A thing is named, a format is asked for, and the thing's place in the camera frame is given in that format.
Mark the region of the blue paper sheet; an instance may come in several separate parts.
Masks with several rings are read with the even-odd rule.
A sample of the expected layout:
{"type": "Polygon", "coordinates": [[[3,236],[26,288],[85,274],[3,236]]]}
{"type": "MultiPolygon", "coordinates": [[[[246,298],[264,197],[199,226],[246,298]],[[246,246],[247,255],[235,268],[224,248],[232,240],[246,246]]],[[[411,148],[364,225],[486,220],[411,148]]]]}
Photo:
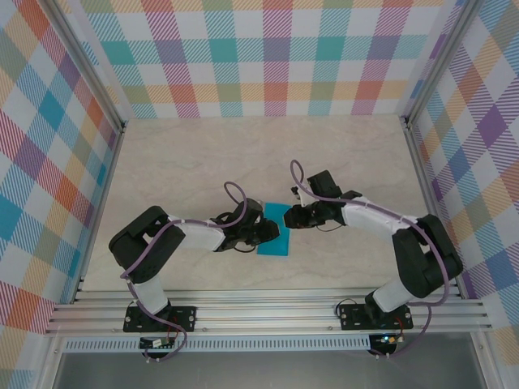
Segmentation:
{"type": "Polygon", "coordinates": [[[270,242],[260,244],[256,253],[258,255],[287,257],[290,247],[290,229],[285,226],[284,214],[290,209],[290,205],[282,203],[266,203],[264,215],[267,219],[277,223],[280,235],[270,242]]]}

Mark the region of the grey metal shelf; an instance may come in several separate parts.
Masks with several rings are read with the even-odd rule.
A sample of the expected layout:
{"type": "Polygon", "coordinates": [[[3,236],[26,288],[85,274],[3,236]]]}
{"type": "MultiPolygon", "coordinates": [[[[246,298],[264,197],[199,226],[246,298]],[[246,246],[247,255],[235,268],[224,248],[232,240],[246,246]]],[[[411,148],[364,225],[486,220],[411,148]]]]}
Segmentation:
{"type": "Polygon", "coordinates": [[[163,364],[140,355],[70,353],[53,389],[487,389],[466,357],[442,364],[356,353],[185,353],[163,364]]]}

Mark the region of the small black circuit board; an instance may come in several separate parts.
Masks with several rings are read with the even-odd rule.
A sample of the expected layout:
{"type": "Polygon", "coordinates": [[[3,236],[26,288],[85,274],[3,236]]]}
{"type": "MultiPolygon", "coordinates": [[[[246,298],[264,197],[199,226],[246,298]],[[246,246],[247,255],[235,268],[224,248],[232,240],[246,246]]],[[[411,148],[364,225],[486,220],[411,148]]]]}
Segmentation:
{"type": "Polygon", "coordinates": [[[140,349],[171,349],[175,346],[174,338],[166,337],[141,337],[139,339],[140,349]]]}

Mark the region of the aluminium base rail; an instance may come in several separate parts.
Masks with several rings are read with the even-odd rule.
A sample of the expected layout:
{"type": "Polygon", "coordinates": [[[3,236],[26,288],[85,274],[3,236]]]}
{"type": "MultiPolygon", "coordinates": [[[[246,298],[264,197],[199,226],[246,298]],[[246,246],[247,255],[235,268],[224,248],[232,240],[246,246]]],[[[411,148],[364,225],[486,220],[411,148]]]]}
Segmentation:
{"type": "MultiPolygon", "coordinates": [[[[281,335],[338,333],[334,307],[339,301],[361,303],[368,289],[243,289],[167,292],[174,306],[197,309],[195,334],[281,335]]],[[[79,291],[71,304],[57,305],[49,336],[119,335],[131,295],[122,291],[79,291]]],[[[427,317],[423,306],[411,310],[414,327],[430,333],[490,331],[491,320],[480,300],[464,299],[452,285],[442,306],[427,317]]]]}

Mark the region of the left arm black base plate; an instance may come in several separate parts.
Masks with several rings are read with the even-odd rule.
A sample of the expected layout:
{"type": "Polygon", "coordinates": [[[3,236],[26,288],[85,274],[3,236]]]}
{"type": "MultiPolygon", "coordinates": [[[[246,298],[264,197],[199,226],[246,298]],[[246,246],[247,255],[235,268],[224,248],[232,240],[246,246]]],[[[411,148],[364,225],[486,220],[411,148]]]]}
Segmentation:
{"type": "MultiPolygon", "coordinates": [[[[196,320],[196,308],[194,306],[166,306],[156,316],[179,325],[186,332],[194,331],[196,320]]],[[[168,325],[150,318],[138,306],[130,306],[125,314],[122,331],[126,333],[152,333],[167,332],[168,328],[168,325]]]]}

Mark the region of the aluminium table side rail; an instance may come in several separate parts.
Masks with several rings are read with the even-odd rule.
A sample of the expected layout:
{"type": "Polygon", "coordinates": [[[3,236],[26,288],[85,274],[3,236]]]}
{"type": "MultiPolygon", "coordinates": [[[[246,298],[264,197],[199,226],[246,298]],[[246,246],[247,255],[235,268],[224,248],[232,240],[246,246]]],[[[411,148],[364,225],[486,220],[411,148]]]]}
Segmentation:
{"type": "Polygon", "coordinates": [[[434,199],[434,191],[432,189],[431,183],[427,180],[425,164],[423,163],[422,157],[419,154],[413,131],[410,129],[410,126],[406,122],[405,118],[401,118],[401,126],[404,132],[405,140],[410,150],[411,159],[414,164],[414,169],[418,177],[418,182],[427,207],[427,211],[436,218],[436,222],[433,224],[433,227],[439,230],[437,233],[438,241],[433,241],[433,243],[440,253],[443,253],[443,249],[447,249],[448,255],[443,261],[443,265],[445,265],[445,269],[448,273],[449,283],[456,285],[459,288],[457,277],[461,274],[463,265],[456,249],[454,248],[453,243],[451,242],[450,236],[444,227],[444,224],[439,219],[439,210],[434,199]]]}
{"type": "Polygon", "coordinates": [[[66,291],[66,294],[62,296],[62,301],[66,304],[71,304],[74,302],[75,295],[79,291],[79,285],[84,281],[84,277],[87,274],[88,266],[90,264],[92,252],[97,239],[97,234],[101,225],[101,219],[103,216],[103,212],[105,210],[105,205],[109,194],[109,188],[113,181],[114,172],[117,167],[118,158],[122,149],[122,144],[125,137],[125,133],[127,132],[128,124],[128,121],[124,121],[122,123],[121,129],[117,133],[114,143],[113,155],[109,162],[109,168],[103,181],[100,201],[93,214],[92,227],[90,228],[87,244],[84,247],[84,252],[79,257],[79,261],[76,265],[75,272],[71,278],[70,287],[66,291]]]}

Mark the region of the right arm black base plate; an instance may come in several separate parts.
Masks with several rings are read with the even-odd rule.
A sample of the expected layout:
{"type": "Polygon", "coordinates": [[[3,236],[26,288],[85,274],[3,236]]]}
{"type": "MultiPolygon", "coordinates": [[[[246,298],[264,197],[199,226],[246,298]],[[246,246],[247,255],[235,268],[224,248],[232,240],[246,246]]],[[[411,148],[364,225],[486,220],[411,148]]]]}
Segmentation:
{"type": "Polygon", "coordinates": [[[414,328],[410,308],[400,306],[389,313],[368,312],[365,304],[342,304],[338,316],[343,331],[348,330],[408,330],[414,328]]]}

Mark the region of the aluminium frame post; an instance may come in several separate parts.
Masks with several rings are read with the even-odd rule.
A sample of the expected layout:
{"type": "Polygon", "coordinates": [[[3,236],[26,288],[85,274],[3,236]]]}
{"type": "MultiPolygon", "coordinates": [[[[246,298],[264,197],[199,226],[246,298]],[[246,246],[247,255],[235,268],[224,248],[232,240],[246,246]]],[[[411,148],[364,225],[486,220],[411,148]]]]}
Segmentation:
{"type": "Polygon", "coordinates": [[[413,126],[425,109],[484,2],[444,0],[397,106],[397,114],[406,129],[413,126]]]}
{"type": "Polygon", "coordinates": [[[101,79],[95,71],[94,65],[84,51],[80,40],[76,36],[72,26],[69,24],[57,0],[37,0],[49,21],[57,31],[66,47],[72,61],[78,68],[80,74],[85,78],[92,94],[96,97],[103,113],[110,123],[117,129],[119,134],[125,130],[125,121],[115,108],[109,93],[106,91],[101,79]]]}

